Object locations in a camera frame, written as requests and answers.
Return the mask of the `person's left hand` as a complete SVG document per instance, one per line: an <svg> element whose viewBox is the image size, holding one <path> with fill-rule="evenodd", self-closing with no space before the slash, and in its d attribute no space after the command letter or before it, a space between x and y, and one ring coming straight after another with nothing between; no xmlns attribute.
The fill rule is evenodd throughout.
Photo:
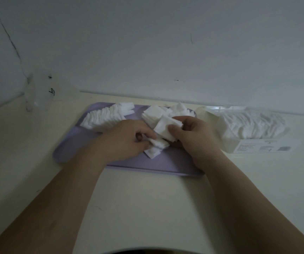
<svg viewBox="0 0 304 254"><path fill-rule="evenodd" d="M157 138L156 133L144 121L127 119L97 137L92 146L106 165L126 160L147 150L135 142L136 134L144 134L151 139Z"/></svg>

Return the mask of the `person's right hand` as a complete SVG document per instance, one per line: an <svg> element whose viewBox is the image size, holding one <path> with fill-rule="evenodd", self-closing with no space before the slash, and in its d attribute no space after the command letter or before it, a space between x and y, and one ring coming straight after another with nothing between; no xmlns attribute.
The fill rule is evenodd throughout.
<svg viewBox="0 0 304 254"><path fill-rule="evenodd" d="M171 147L184 149L193 160L195 166L207 172L223 155L213 136L210 125L196 117L175 116L173 119L183 123L184 140L169 142Z"/></svg>

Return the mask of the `white cotton pad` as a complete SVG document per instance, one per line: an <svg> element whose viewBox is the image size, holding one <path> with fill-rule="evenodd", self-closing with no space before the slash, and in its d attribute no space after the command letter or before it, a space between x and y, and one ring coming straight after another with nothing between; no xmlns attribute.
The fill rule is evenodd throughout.
<svg viewBox="0 0 304 254"><path fill-rule="evenodd" d="M158 135L160 135L163 139L166 139L170 142L175 142L177 141L177 138L172 136L171 133L169 132L168 130L169 125L175 125L178 128L183 128L184 126L181 121L168 117L167 115L162 115L156 127L154 128L154 131Z"/></svg>

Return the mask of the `small bundle of cotton pads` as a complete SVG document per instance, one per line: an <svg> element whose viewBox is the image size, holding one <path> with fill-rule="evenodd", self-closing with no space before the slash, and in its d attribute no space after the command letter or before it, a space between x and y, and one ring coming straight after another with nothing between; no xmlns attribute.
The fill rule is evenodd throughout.
<svg viewBox="0 0 304 254"><path fill-rule="evenodd" d="M161 137L157 137L156 139L145 137L144 140L149 141L151 144L151 147L144 151L144 153L150 159L155 158L156 156L161 154L164 149L167 149L170 146L170 144Z"/></svg>

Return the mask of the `person's right forearm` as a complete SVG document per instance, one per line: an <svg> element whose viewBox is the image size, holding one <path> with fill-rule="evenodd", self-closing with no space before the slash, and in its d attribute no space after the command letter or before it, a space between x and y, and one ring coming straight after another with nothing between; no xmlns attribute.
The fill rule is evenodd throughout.
<svg viewBox="0 0 304 254"><path fill-rule="evenodd" d="M240 254L304 254L304 235L222 152L193 158Z"/></svg>

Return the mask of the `person's left forearm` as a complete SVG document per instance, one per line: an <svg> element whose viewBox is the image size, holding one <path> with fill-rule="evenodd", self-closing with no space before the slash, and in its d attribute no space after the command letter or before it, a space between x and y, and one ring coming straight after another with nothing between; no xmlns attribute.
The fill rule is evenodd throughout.
<svg viewBox="0 0 304 254"><path fill-rule="evenodd" d="M0 254L72 254L91 196L109 162L77 154L0 235Z"/></svg>

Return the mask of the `loose pile of cotton pads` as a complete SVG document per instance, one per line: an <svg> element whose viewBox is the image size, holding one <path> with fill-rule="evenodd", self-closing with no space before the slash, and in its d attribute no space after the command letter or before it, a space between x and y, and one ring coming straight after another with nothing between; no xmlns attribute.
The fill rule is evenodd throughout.
<svg viewBox="0 0 304 254"><path fill-rule="evenodd" d="M168 108L153 105L146 109L141 117L150 128L154 129L163 115L170 118L175 116L196 117L196 113L188 109L183 103L178 103Z"/></svg>

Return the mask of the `row of white cotton pads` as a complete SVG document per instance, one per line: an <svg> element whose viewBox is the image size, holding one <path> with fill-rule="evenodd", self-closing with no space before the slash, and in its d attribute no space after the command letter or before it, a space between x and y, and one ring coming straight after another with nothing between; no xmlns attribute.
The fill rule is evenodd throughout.
<svg viewBox="0 0 304 254"><path fill-rule="evenodd" d="M103 133L125 120L125 116L133 114L133 109L132 102L119 102L110 107L90 111L80 123L80 127Z"/></svg>

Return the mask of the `purple plastic tray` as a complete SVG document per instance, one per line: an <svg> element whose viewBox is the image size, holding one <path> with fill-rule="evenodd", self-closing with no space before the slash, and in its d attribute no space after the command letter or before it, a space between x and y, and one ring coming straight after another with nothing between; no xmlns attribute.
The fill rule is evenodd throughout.
<svg viewBox="0 0 304 254"><path fill-rule="evenodd" d="M90 111L111 107L113 104L114 103L110 102L96 102L91 104L54 150L54 161L57 163L66 163L80 148L98 137L100 133L80 127L80 124ZM193 164L191 156L185 150L174 147L168 147L153 159L150 159L145 153L142 153L124 161L112 162L108 167L176 176L203 175L203 172Z"/></svg>

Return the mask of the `boxed stack of cotton pads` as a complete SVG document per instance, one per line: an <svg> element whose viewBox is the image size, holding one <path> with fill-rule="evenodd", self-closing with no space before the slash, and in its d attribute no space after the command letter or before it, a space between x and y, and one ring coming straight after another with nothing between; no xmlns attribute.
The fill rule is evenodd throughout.
<svg viewBox="0 0 304 254"><path fill-rule="evenodd" d="M223 140L276 139L290 131L290 124L271 111L228 111L220 115L216 131Z"/></svg>

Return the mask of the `clear plastic pad box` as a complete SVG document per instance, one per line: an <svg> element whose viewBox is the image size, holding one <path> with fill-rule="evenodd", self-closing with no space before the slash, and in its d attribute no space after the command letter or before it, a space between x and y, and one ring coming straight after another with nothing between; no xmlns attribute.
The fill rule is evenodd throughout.
<svg viewBox="0 0 304 254"><path fill-rule="evenodd" d="M217 137L218 144L223 151L230 154L255 154L255 153L288 153L295 150L301 140L289 136L289 132L282 137L276 139L250 139L250 140L223 140L216 131L216 123L224 112L228 111L269 111L253 109L247 106L202 106L197 109L203 114L206 112L213 125L213 132Z"/></svg>

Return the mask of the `clear plastic bag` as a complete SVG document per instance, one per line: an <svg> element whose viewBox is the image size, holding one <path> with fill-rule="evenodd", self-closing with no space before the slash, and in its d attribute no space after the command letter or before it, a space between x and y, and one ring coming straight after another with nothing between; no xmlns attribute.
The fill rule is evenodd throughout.
<svg viewBox="0 0 304 254"><path fill-rule="evenodd" d="M24 90L27 112L47 110L52 102L71 101L79 96L79 89L64 76L47 69L36 69Z"/></svg>

